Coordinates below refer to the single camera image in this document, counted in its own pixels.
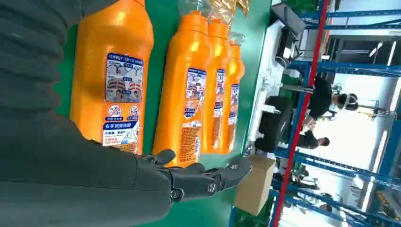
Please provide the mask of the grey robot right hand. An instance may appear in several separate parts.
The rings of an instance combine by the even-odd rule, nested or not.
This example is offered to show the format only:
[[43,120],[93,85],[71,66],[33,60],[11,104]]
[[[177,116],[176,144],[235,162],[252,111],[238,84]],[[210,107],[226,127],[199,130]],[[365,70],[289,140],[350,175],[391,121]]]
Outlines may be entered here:
[[3,227],[130,227],[163,219],[175,202],[211,197],[251,171],[164,167],[171,150],[140,156],[85,139],[51,111],[0,109]]

